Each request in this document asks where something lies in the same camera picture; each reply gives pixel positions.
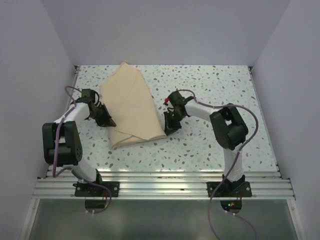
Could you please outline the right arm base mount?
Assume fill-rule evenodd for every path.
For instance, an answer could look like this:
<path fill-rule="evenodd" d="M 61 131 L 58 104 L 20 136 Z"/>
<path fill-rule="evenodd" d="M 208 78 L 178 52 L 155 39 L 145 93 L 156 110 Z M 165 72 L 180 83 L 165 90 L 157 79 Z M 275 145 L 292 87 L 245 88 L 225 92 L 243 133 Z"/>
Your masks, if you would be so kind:
<path fill-rule="evenodd" d="M 219 184 L 219 181 L 208 181 L 206 183 L 209 197 L 212 195 L 214 198 L 250 198 L 253 196 L 251 185 L 248 181 L 246 181 L 244 174 L 237 181 L 231 182 L 230 180 L 226 179 L 221 186 L 219 186 Z"/>

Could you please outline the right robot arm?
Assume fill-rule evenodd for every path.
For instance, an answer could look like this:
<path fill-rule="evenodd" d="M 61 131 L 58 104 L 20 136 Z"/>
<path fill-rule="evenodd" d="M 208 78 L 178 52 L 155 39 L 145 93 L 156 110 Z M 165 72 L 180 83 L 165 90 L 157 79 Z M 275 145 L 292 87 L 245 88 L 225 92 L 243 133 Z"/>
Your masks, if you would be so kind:
<path fill-rule="evenodd" d="M 171 135 L 182 128 L 181 121 L 186 117 L 197 117 L 212 125 L 214 137 L 223 148 L 224 173 L 227 181 L 223 183 L 223 192 L 235 196 L 240 190 L 238 182 L 243 176 L 241 145 L 249 133 L 248 127 L 233 104 L 212 106 L 202 103 L 196 97 L 184 97 L 179 90 L 172 92 L 164 103 L 167 111 L 164 115 L 164 132 Z"/>

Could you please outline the beige wooden board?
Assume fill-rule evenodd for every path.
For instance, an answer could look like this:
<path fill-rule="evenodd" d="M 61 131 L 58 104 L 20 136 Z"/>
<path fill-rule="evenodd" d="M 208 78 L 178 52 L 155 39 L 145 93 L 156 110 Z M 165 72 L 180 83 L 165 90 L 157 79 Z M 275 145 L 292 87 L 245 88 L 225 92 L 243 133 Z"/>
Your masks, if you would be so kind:
<path fill-rule="evenodd" d="M 122 62 L 100 85 L 100 94 L 116 124 L 109 130 L 113 149 L 166 137 L 155 101 L 137 68 Z"/>

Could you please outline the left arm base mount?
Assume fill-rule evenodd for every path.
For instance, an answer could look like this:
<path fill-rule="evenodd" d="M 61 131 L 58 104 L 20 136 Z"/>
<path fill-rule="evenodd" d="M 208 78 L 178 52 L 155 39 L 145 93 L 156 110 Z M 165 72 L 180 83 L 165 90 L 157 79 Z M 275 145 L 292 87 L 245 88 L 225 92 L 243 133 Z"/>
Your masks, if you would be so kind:
<path fill-rule="evenodd" d="M 117 198 L 120 191 L 119 181 L 103 181 L 101 176 L 93 183 L 76 182 L 74 195 L 76 197 L 111 197 Z"/>

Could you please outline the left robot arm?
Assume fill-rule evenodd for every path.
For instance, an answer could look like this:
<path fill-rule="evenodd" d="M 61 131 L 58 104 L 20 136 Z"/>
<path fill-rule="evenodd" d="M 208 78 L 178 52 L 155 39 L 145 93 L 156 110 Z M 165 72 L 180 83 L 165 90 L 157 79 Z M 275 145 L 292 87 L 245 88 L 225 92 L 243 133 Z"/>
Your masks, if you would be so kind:
<path fill-rule="evenodd" d="M 99 171 L 83 160 L 83 147 L 78 127 L 86 120 L 94 120 L 101 128 L 116 127 L 107 107 L 100 101 L 97 91 L 85 88 L 77 90 L 80 97 L 71 98 L 68 110 L 54 122 L 42 126 L 43 155 L 52 166 L 52 176 L 58 177 L 64 171 L 71 171 L 78 180 L 86 183 L 86 190 L 92 196 L 103 193 Z"/>

